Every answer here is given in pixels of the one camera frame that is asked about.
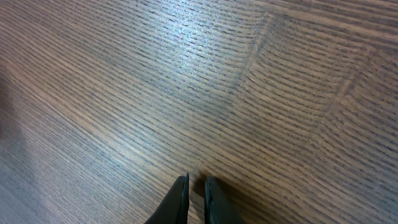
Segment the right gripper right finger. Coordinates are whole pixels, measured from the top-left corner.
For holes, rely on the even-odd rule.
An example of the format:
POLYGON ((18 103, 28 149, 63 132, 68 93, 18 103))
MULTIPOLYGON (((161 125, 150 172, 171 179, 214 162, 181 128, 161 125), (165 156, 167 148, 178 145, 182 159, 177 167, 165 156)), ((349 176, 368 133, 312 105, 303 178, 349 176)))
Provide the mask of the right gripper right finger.
POLYGON ((243 224, 215 177, 205 181, 205 223, 243 224))

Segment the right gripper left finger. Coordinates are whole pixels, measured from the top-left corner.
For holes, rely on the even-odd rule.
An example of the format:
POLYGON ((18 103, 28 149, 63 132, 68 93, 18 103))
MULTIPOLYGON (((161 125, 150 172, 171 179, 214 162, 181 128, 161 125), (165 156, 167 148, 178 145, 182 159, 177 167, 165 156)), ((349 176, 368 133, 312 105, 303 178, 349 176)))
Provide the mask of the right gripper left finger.
POLYGON ((189 174, 186 174, 176 179, 145 224, 187 224, 188 211, 189 174))

